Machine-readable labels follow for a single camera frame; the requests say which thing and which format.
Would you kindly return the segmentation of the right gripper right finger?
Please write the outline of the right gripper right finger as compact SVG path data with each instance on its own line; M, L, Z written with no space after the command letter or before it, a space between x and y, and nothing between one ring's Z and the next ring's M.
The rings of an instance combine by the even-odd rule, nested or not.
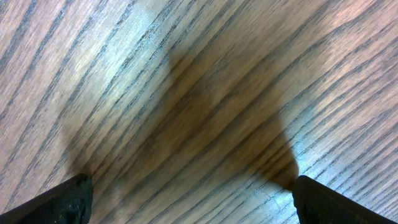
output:
M292 190L300 224L395 224L306 175Z

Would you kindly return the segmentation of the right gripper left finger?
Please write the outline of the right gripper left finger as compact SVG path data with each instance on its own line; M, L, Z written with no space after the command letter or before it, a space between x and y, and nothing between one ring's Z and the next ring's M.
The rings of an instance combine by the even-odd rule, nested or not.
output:
M1 215L1 223L87 224L93 204L93 183L78 174Z

